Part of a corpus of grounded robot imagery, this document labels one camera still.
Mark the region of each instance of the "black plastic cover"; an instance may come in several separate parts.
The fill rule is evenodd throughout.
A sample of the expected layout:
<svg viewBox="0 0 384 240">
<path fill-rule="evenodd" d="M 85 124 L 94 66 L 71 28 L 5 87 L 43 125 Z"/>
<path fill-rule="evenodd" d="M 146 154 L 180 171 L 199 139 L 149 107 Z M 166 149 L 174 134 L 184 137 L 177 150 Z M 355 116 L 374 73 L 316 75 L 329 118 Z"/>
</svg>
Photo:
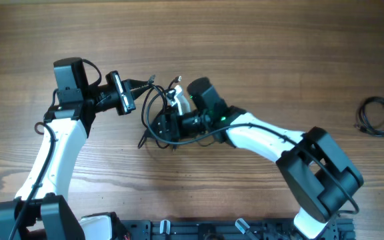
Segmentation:
<svg viewBox="0 0 384 240">
<path fill-rule="evenodd" d="M 67 89 L 85 90 L 88 87 L 83 60 L 70 57 L 54 62 L 54 75 L 60 91 Z"/>
<path fill-rule="evenodd" d="M 0 239 L 8 239 L 15 220 L 25 204 L 20 198 L 0 203 Z M 84 232 L 62 195 L 48 193 L 43 199 L 34 199 L 26 210 L 26 216 L 20 224 L 14 240 L 85 240 Z M 37 219 L 42 219 L 44 228 L 29 231 Z"/>
<path fill-rule="evenodd" d="M 228 110 L 225 100 L 220 98 L 207 77 L 194 80 L 187 86 L 187 92 L 192 97 L 198 111 L 208 114 L 212 122 L 220 120 Z"/>
<path fill-rule="evenodd" d="M 317 160 L 324 159 L 327 170 L 352 196 L 364 184 L 356 166 L 325 130 L 314 127 L 299 145 Z M 310 216 L 326 223 L 346 203 L 347 198 L 322 170 L 309 168 L 312 159 L 294 147 L 276 162 L 291 192 Z"/>
</svg>

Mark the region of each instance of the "wooden table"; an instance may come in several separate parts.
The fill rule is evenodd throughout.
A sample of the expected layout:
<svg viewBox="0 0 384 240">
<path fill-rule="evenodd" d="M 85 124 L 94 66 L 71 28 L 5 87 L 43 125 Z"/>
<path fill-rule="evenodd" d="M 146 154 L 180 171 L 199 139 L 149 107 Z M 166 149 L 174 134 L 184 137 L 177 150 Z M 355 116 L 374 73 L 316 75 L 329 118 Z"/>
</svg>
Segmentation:
<svg viewBox="0 0 384 240">
<path fill-rule="evenodd" d="M 53 62 L 74 56 L 124 79 L 156 74 L 163 86 L 177 75 L 184 87 L 208 76 L 228 104 L 264 121 L 326 129 L 365 179 L 354 196 L 358 239 L 384 239 L 384 139 L 353 128 L 360 101 L 384 96 L 384 1 L 0 5 L 0 201 L 14 197 L 41 145 L 33 126 L 56 88 Z M 97 78 L 92 68 L 87 74 Z M 127 116 L 98 114 L 71 180 L 77 217 L 296 214 L 277 167 L 256 154 L 228 145 L 137 149 L 142 103 Z"/>
</svg>

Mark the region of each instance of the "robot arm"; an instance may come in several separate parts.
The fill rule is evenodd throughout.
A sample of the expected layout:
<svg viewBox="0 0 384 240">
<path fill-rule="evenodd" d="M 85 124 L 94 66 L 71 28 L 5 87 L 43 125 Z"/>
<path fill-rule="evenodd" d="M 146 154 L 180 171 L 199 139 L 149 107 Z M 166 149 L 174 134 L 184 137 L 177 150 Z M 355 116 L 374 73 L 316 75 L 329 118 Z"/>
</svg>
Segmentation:
<svg viewBox="0 0 384 240">
<path fill-rule="evenodd" d="M 33 199 L 42 199 L 47 193 L 62 195 L 67 199 L 67 192 L 72 178 L 73 167 L 77 156 L 87 139 L 87 133 L 81 120 L 55 119 L 48 123 L 55 136 L 55 148 L 49 166 L 45 171 L 42 186 L 38 188 Z M 43 167 L 45 158 L 50 148 L 50 134 L 44 128 L 44 139 L 32 170 L 27 176 L 26 182 L 16 193 L 15 198 L 26 200 L 35 184 L 38 174 Z"/>
<path fill-rule="evenodd" d="M 308 239 L 316 238 L 350 200 L 344 192 L 352 196 L 363 185 L 360 172 L 323 129 L 314 127 L 308 133 L 290 131 L 263 122 L 243 109 L 228 107 L 208 78 L 195 80 L 187 90 L 197 109 L 194 112 L 182 111 L 179 115 L 180 106 L 175 105 L 177 111 L 156 118 L 154 122 L 157 124 L 153 126 L 159 128 L 155 132 L 160 134 L 155 138 L 179 141 L 215 130 L 212 136 L 216 141 L 248 149 L 276 163 L 301 206 L 294 219 L 295 228 Z M 314 160 L 324 168 L 316 174 L 309 168 Z"/>
</svg>

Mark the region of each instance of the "wood grain surface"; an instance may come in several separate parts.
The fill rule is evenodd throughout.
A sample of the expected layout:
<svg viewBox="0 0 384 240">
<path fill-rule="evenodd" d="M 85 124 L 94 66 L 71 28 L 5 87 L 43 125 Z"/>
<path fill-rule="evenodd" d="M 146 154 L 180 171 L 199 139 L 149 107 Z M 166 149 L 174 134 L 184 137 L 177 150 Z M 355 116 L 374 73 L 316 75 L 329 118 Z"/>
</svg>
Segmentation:
<svg viewBox="0 0 384 240">
<path fill-rule="evenodd" d="M 156 74 L 164 86 L 177 75 L 184 87 L 208 76 L 228 104 L 264 121 L 328 130 L 365 179 L 354 196 L 361 207 L 353 217 L 358 239 L 384 239 L 384 139 L 353 128 L 359 103 L 384 96 L 384 1 L 0 5 L 0 201 L 14 197 L 41 145 L 33 126 L 56 88 L 53 62 L 76 56 L 124 79 Z M 87 74 L 90 82 L 97 77 L 92 68 Z M 139 118 L 140 110 L 98 114 L 69 189 L 77 217 L 297 213 L 273 163 L 228 145 L 172 152 L 148 142 L 137 149 Z"/>
</svg>

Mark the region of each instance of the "black cable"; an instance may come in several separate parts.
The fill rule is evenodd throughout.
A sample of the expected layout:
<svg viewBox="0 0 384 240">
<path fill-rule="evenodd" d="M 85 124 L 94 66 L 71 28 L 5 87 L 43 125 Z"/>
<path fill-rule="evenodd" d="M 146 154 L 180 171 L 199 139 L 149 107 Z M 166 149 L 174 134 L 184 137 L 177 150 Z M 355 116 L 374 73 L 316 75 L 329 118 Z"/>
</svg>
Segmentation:
<svg viewBox="0 0 384 240">
<path fill-rule="evenodd" d="M 86 59 L 83 59 L 83 62 L 94 67 L 94 69 L 96 69 L 96 71 L 99 73 L 99 78 L 92 84 L 90 84 L 90 86 L 93 86 L 93 87 L 97 87 L 100 83 L 101 83 L 101 73 L 100 73 L 100 70 L 97 68 L 96 65 L 94 65 L 94 63 L 86 60 Z"/>
<path fill-rule="evenodd" d="M 33 127 L 34 130 L 35 130 L 35 132 L 38 133 L 38 134 L 40 134 L 40 135 L 44 135 L 44 132 L 40 132 L 40 131 L 38 130 L 38 126 L 40 126 L 40 122 L 36 123 L 35 126 Z"/>
<path fill-rule="evenodd" d="M 157 118 L 158 116 L 160 116 L 160 114 L 164 113 L 166 108 L 167 108 L 167 99 L 165 98 L 165 90 L 164 88 L 162 88 L 162 86 L 159 86 L 159 85 L 153 85 L 153 84 L 149 84 L 150 86 L 152 86 L 152 88 L 150 88 L 146 94 L 146 97 L 145 97 L 145 100 L 143 101 L 143 106 L 142 106 L 142 109 L 141 109 L 141 122 L 143 124 L 143 126 L 146 127 L 146 129 L 148 129 L 148 125 L 146 125 L 145 123 L 145 120 L 144 120 L 144 115 L 145 115 L 145 107 L 146 107 L 146 102 L 151 94 L 151 92 L 153 90 L 156 90 L 158 92 L 157 96 L 161 96 L 162 99 L 163 99 L 163 107 L 162 109 L 160 110 L 160 112 L 158 112 L 157 116 L 155 118 Z M 147 140 L 147 137 L 146 137 L 146 131 L 143 133 L 143 136 L 141 137 L 139 143 L 137 144 L 137 148 L 140 149 L 142 148 L 142 146 L 146 143 L 146 140 Z M 168 148 L 168 146 L 170 146 L 170 144 L 167 144 L 166 146 L 161 146 L 158 142 L 158 140 L 155 140 L 157 146 L 160 148 L 160 149 L 166 149 Z"/>
<path fill-rule="evenodd" d="M 180 82 L 180 81 L 181 81 L 181 76 L 178 76 L 178 77 L 174 78 L 174 79 L 170 82 L 170 84 L 168 85 L 168 88 L 167 88 L 167 89 L 171 89 L 171 86 L 172 86 L 174 83 L 178 83 L 178 82 Z"/>
<path fill-rule="evenodd" d="M 53 156 L 55 139 L 56 139 L 55 134 L 54 134 L 53 130 L 50 128 L 50 126 L 48 126 L 47 124 L 42 123 L 42 122 L 39 122 L 39 123 L 35 124 L 35 126 L 38 126 L 38 125 L 42 125 L 49 132 L 49 134 L 50 134 L 50 148 L 48 150 L 47 157 L 45 158 L 43 167 L 41 168 L 41 170 L 40 170 L 40 172 L 38 174 L 37 180 L 36 180 L 35 184 L 32 185 L 32 190 L 31 190 L 29 196 L 27 196 L 26 201 L 24 202 L 24 204 L 23 204 L 23 206 L 22 206 L 22 208 L 20 210 L 19 215 L 17 216 L 16 221 L 14 222 L 14 226 L 13 226 L 11 232 L 10 232 L 9 240 L 13 240 L 14 239 L 15 233 L 19 229 L 19 226 L 22 223 L 23 218 L 25 217 L 27 206 L 30 204 L 30 202 L 32 200 L 32 197 L 35 196 L 36 191 L 38 190 L 38 188 L 41 187 L 41 182 L 43 180 L 45 171 L 47 170 L 48 164 L 50 162 L 50 159 Z"/>
<path fill-rule="evenodd" d="M 154 98 L 152 98 L 152 100 L 149 102 L 148 106 L 147 106 L 147 112 L 146 112 L 146 122 L 147 124 L 149 124 L 149 110 L 152 106 L 152 103 L 154 102 L 154 100 L 156 100 L 158 96 L 155 96 Z M 158 141 L 161 141 L 161 142 L 164 142 L 164 143 L 168 143 L 168 144 L 172 144 L 172 145 L 186 145 L 186 144 L 190 144 L 190 143 L 194 143 L 194 142 L 197 142 L 197 141 L 200 141 L 206 137 L 209 137 L 209 136 L 212 136 L 216 133 L 219 133 L 219 132 L 222 132 L 224 130 L 227 130 L 227 129 L 230 129 L 230 128 L 233 128 L 233 127 L 256 127 L 258 129 L 262 129 L 264 131 L 267 131 L 269 133 L 272 133 L 274 135 L 276 135 L 277 137 L 283 139 L 284 141 L 287 141 L 289 143 L 291 143 L 292 145 L 294 145 L 296 148 L 298 148 L 298 150 L 304 152 L 307 156 L 309 156 L 320 168 L 321 170 L 323 170 L 323 172 L 325 174 L 327 174 L 331 180 L 334 182 L 334 184 L 340 189 L 340 191 L 342 192 L 342 194 L 344 194 L 344 196 L 346 197 L 346 199 L 351 202 L 352 206 L 355 208 L 355 210 L 339 210 L 337 213 L 338 214 L 341 214 L 341 213 L 348 213 L 348 214 L 357 214 L 359 212 L 359 207 L 358 207 L 358 204 L 355 202 L 355 200 L 353 200 L 353 198 L 350 196 L 350 194 L 348 194 L 348 192 L 346 192 L 345 188 L 338 182 L 338 180 L 336 178 L 334 178 L 334 176 L 327 170 L 327 168 L 325 168 L 325 166 L 318 160 L 316 159 L 310 152 L 308 152 L 308 150 L 302 148 L 301 146 L 299 146 L 299 144 L 297 144 L 296 142 L 294 142 L 293 140 L 291 140 L 290 138 L 288 138 L 287 136 L 285 135 L 282 135 L 270 128 L 267 128 L 267 127 L 264 127 L 264 126 L 260 126 L 260 125 L 256 125 L 256 124 L 252 124 L 252 123 L 240 123 L 240 124 L 234 124 L 234 125 L 228 125 L 228 126 L 224 126 L 222 128 L 219 128 L 219 129 L 216 129 L 210 133 L 207 133 L 205 135 L 202 135 L 200 137 L 197 137 L 195 139 L 192 139 L 192 140 L 188 140 L 188 141 L 180 141 L 180 142 L 174 142 L 174 141 L 168 141 L 168 140 L 165 140 L 165 139 L 162 139 L 160 138 L 153 130 L 152 128 L 149 128 L 149 132 L 152 134 L 152 136 L 158 140 Z"/>
<path fill-rule="evenodd" d="M 365 106 L 370 103 L 380 103 L 384 106 L 384 97 L 369 97 L 364 100 L 363 104 L 358 108 L 357 116 L 359 123 L 355 124 L 355 127 L 363 133 L 368 133 L 375 137 L 384 137 L 384 130 L 377 130 L 374 128 L 367 118 Z"/>
<path fill-rule="evenodd" d="M 54 89 L 53 91 L 53 100 L 51 100 L 50 107 L 54 107 L 54 103 L 56 102 L 56 93 L 59 91 L 59 89 Z"/>
<path fill-rule="evenodd" d="M 214 144 L 215 142 L 216 142 L 215 139 L 214 139 L 212 142 L 207 143 L 207 144 L 202 144 L 202 143 L 200 143 L 199 141 L 197 141 L 198 145 L 200 145 L 201 147 L 209 147 L 209 146 L 211 146 L 212 144 Z"/>
</svg>

